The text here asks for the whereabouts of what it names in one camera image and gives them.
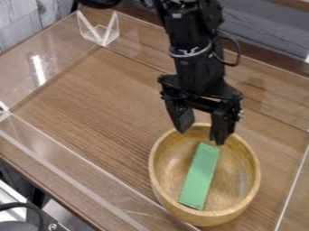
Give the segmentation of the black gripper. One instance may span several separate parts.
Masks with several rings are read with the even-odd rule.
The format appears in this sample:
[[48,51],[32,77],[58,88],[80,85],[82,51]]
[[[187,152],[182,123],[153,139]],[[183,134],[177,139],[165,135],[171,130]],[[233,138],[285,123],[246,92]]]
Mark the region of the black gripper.
[[226,66],[221,51],[193,56],[173,55],[174,75],[162,75],[162,98],[175,129],[185,134],[195,121],[193,110],[211,114],[210,140],[224,145],[241,119],[242,93],[225,80]]

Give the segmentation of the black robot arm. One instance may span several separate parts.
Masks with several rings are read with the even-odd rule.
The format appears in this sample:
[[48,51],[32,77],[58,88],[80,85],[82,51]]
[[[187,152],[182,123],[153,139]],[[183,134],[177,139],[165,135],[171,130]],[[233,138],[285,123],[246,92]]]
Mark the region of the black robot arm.
[[169,36],[169,55],[177,73],[158,78],[162,99],[173,124],[185,133],[195,122],[194,112],[211,116],[210,140],[222,145],[241,120],[242,93],[225,80],[226,67],[218,31],[224,7],[217,0],[154,0]]

